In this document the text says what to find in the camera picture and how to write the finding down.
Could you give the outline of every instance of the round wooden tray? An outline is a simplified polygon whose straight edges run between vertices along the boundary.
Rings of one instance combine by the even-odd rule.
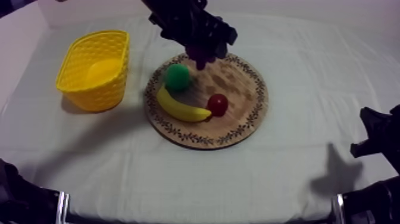
[[[210,96],[223,94],[229,100],[226,114],[199,123],[169,116],[158,104],[156,95],[171,64],[187,65],[192,78],[190,88],[171,93],[173,98],[205,108]],[[145,91],[145,111],[153,127],[172,142],[199,150],[224,148],[247,138],[259,127],[267,109],[268,92],[263,78],[247,61],[233,54],[207,64],[202,71],[186,54],[180,54],[154,72]]]

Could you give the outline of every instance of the woven plastic basket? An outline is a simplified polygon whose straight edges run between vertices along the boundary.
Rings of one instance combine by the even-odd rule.
[[[129,34],[122,30],[91,33],[72,43],[56,87],[82,110],[104,111],[124,97]]]

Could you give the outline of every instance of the white table surface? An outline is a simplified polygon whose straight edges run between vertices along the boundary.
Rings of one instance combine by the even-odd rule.
[[[192,151],[146,121],[152,72],[183,48],[147,17],[109,18],[46,33],[0,119],[1,157],[34,183],[71,194],[71,211],[122,221],[281,222],[330,211],[329,198],[396,173],[382,155],[352,158],[368,106],[400,99],[399,42],[284,17],[220,15],[237,29],[230,52],[263,76],[270,106],[247,140]],[[85,114],[55,89],[69,44],[100,29],[130,33],[123,102]]]

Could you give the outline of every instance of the banana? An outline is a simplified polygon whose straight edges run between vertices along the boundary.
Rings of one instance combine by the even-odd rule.
[[[157,92],[157,101],[169,115],[184,122],[201,122],[211,115],[210,110],[192,107],[176,101],[162,84]]]

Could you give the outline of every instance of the red ball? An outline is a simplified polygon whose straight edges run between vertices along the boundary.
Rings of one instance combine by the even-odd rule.
[[[214,94],[209,98],[207,108],[213,116],[222,117],[228,110],[228,99],[222,94]]]

